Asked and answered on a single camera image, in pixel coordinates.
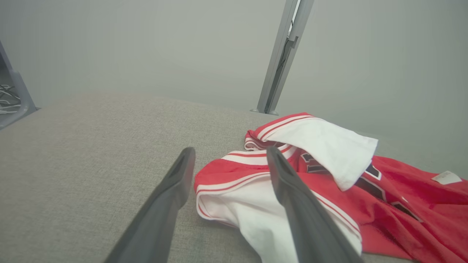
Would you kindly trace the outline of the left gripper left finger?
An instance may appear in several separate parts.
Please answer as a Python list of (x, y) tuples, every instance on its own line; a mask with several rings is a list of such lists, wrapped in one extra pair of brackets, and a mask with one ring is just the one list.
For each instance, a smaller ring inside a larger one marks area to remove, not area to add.
[(166, 263), (178, 211), (192, 186), (195, 149), (184, 148), (107, 256), (107, 263)]

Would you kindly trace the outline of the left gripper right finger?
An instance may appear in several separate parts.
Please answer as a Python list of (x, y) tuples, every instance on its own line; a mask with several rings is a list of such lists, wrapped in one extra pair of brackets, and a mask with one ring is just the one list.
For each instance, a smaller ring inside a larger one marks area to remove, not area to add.
[(298, 261), (361, 263), (361, 256), (281, 151), (267, 148), (267, 160), (274, 193), (286, 210)]

